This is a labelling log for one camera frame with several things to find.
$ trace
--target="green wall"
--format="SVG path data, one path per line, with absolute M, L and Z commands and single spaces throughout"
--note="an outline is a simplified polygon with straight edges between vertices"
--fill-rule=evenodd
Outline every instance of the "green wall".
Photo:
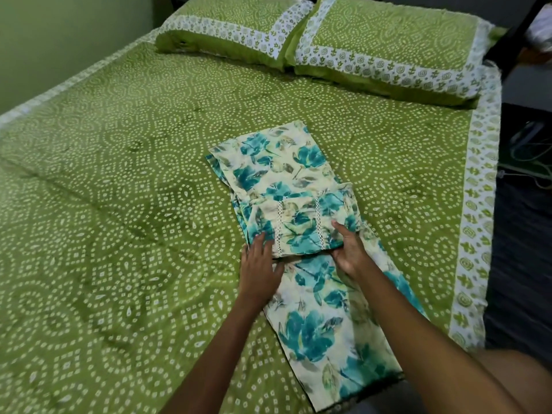
M 169 0 L 0 0 L 0 114 L 117 51 Z

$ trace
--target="white printed border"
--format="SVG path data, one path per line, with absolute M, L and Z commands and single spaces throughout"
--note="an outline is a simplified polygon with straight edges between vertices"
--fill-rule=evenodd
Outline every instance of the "white printed border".
M 56 97 L 58 94 L 63 93 L 68 88 L 74 86 L 75 84 L 83 81 L 87 77 L 93 75 L 96 71 L 99 71 L 100 69 L 102 69 L 109 63 L 113 62 L 117 58 L 120 58 L 121 56 L 125 55 L 129 50 L 133 49 L 140 43 L 142 42 L 155 43 L 155 38 L 157 37 L 158 33 L 159 33 L 159 29 L 153 29 L 148 34 L 145 34 L 144 36 L 136 39 L 134 42 L 130 43 L 129 45 L 122 48 L 121 50 L 115 52 L 114 54 L 108 56 L 107 58 L 104 58 L 103 60 L 96 62 L 92 66 L 88 67 L 84 71 L 79 72 L 79 74 L 72 76 L 68 80 L 65 80 L 63 83 L 57 85 L 56 87 L 53 87 L 52 89 L 45 91 L 44 93 L 39 94 L 38 96 L 33 97 L 32 99 L 26 101 L 25 103 L 14 107 L 12 110 L 7 111 L 3 115 L 0 115 L 0 129 L 2 129 L 5 125 L 10 123 L 14 119 L 17 119 L 21 116 L 26 115 L 33 108 L 41 105 L 45 101 L 48 101 L 53 97 Z
M 314 4 L 309 0 L 298 0 L 276 20 L 268 33 L 226 21 L 177 14 L 172 15 L 163 23 L 160 33 L 184 30 L 199 35 L 205 34 L 239 43 L 247 48 L 265 53 L 276 60 L 287 37 L 297 24 L 311 12 L 313 7 Z
M 463 348 L 485 345 L 483 312 L 499 159 L 502 86 L 496 66 L 483 68 L 481 97 L 467 139 L 464 198 L 449 336 Z
M 494 27 L 489 22 L 478 18 L 473 44 L 462 70 L 416 67 L 365 53 L 313 45 L 314 37 L 335 1 L 322 0 L 318 11 L 308 20 L 295 51 L 297 65 L 327 67 L 391 85 L 446 93 L 462 99 L 479 94 L 483 73 L 481 62 L 488 48 L 488 34 Z

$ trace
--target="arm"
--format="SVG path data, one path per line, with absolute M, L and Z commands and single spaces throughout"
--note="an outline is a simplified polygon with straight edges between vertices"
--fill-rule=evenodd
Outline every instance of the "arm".
M 216 414 L 253 321 L 280 285 L 284 265 L 272 270 L 272 245 L 265 235 L 242 249 L 239 293 L 232 310 L 204 353 L 160 414 Z
M 509 393 L 470 355 L 426 320 L 366 254 L 360 238 L 333 222 L 343 248 L 336 264 L 361 287 L 405 376 L 430 414 L 521 414 Z

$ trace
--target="pillow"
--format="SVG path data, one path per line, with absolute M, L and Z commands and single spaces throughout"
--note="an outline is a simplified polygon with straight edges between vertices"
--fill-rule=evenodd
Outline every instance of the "pillow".
M 283 70 L 308 0 L 189 0 L 169 17 L 155 42 L 161 52 L 206 52 Z
M 398 100 L 461 105 L 479 94 L 492 28 L 446 10 L 318 0 L 286 59 L 297 74 Z

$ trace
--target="forearm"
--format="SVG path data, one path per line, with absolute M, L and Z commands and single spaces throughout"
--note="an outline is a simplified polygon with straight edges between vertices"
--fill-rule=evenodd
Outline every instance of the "forearm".
M 238 297 L 222 326 L 161 414 L 216 414 L 260 310 Z
M 514 399 L 370 262 L 359 285 L 406 377 L 434 413 L 520 413 Z

